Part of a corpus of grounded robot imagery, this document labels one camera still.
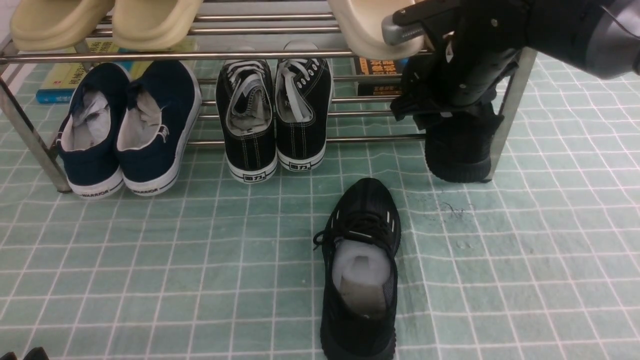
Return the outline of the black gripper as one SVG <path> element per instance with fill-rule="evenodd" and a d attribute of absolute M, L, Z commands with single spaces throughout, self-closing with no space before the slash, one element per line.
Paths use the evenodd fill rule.
<path fill-rule="evenodd" d="M 397 46 L 426 36 L 435 62 L 418 84 L 446 107 L 462 110 L 516 69 L 530 10 L 528 0 L 422 0 L 384 18 L 382 38 Z M 395 120 L 409 116 L 409 105 L 427 111 L 420 96 L 402 88 L 390 105 Z"/>

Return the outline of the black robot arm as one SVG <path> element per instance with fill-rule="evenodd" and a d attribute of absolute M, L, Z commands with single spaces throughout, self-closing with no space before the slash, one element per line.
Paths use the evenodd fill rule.
<path fill-rule="evenodd" d="M 431 114 L 480 114 L 526 48 L 608 80 L 639 72 L 637 0 L 425 0 L 382 20 L 398 46 L 426 35 L 428 58 L 407 62 L 396 120 Z"/>

